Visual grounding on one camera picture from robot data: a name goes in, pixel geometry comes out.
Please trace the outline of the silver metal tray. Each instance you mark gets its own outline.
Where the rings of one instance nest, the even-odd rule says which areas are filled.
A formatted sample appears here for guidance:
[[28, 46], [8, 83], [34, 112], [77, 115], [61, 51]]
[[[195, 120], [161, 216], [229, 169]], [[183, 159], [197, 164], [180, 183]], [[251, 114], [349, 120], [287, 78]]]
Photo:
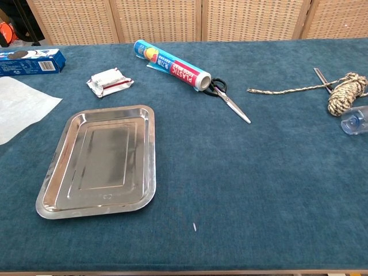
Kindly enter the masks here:
[[154, 111], [146, 105], [84, 110], [66, 122], [36, 211], [49, 220], [132, 212], [155, 192]]

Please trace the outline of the white paper sheet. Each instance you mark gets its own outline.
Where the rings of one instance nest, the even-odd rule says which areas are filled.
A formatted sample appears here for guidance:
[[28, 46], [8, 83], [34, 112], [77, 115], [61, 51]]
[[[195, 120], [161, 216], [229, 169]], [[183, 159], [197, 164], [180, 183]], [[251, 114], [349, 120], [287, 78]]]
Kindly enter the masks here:
[[9, 76], [0, 77], [0, 145], [42, 120], [62, 101]]

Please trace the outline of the clear plastic water bottle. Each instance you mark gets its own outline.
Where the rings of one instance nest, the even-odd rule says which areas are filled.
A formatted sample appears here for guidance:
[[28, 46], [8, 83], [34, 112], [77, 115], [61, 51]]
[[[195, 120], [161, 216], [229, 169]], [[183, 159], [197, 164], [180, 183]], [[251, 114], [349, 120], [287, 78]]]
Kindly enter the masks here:
[[340, 125], [348, 135], [358, 135], [368, 132], [368, 105], [346, 110], [341, 115]]

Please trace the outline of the white red snack packet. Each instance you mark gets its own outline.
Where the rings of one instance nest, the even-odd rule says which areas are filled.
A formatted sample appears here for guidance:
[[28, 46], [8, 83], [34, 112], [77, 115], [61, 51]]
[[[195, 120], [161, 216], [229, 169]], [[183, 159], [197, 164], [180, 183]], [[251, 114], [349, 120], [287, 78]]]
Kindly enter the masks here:
[[98, 98], [103, 98], [107, 95], [130, 88], [134, 84], [134, 80], [125, 77], [121, 71], [115, 67], [92, 75], [86, 84]]

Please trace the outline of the blue cookie box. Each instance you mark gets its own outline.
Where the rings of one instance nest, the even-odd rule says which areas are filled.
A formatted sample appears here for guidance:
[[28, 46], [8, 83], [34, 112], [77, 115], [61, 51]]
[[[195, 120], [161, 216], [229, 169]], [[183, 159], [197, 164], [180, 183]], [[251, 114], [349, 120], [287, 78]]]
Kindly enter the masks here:
[[65, 63], [59, 49], [0, 52], [0, 76], [58, 74]]

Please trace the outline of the wicker folding screen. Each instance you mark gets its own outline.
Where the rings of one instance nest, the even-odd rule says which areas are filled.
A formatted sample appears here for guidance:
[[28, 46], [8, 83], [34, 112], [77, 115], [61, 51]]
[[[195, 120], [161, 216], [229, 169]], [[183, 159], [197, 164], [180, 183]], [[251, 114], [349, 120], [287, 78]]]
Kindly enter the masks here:
[[27, 0], [54, 45], [368, 37], [368, 0]]

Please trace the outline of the black-handled scissors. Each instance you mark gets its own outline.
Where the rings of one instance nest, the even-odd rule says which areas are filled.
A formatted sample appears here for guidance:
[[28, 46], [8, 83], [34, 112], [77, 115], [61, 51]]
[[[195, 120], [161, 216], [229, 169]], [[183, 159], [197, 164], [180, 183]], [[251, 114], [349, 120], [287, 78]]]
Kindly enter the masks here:
[[206, 95], [220, 97], [239, 117], [250, 124], [251, 120], [247, 115], [227, 96], [227, 84], [220, 78], [212, 78], [209, 87], [203, 91]]

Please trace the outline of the orange black object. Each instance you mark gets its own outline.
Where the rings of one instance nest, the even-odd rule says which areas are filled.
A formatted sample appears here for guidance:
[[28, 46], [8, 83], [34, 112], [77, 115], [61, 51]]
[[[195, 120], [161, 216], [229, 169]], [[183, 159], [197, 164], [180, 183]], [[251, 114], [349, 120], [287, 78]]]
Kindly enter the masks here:
[[3, 36], [7, 44], [13, 42], [14, 30], [8, 23], [4, 21], [0, 23], [0, 34]]

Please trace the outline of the blue carpet table cover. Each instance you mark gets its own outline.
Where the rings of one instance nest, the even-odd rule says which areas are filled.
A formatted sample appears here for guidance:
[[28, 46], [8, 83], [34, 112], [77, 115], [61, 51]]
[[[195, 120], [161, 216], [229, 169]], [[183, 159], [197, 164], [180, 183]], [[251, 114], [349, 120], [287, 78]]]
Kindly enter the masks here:
[[[225, 80], [251, 123], [148, 68], [132, 44], [60, 47], [60, 74], [20, 81], [61, 103], [0, 145], [0, 273], [368, 270], [368, 133], [345, 134], [323, 89], [248, 92], [316, 85], [315, 67], [330, 81], [368, 76], [368, 39], [159, 47]], [[98, 98], [86, 82], [115, 67], [134, 84]], [[153, 200], [132, 213], [41, 218], [36, 197], [66, 121], [137, 104], [155, 112]]]

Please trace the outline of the thin silver metal strip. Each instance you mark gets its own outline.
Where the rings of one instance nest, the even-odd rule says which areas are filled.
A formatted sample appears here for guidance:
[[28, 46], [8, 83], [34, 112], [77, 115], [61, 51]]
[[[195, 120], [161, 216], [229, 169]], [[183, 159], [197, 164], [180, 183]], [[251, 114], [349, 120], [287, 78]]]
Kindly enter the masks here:
[[324, 77], [324, 75], [316, 67], [313, 70], [316, 73], [316, 75], [318, 76], [318, 78], [321, 80], [321, 82], [324, 85], [325, 89], [328, 91], [329, 94], [331, 94], [332, 93], [332, 86], [328, 84], [328, 82], [327, 82], [326, 78]]

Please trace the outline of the blue plastic wrap roll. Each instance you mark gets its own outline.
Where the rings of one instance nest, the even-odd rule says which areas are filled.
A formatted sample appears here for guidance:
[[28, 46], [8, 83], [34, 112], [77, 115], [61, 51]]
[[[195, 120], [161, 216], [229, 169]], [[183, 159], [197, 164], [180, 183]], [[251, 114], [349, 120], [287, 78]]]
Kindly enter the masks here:
[[211, 74], [146, 42], [137, 40], [133, 46], [138, 58], [148, 61], [147, 67], [170, 74], [189, 84], [196, 91], [206, 90], [212, 80]]

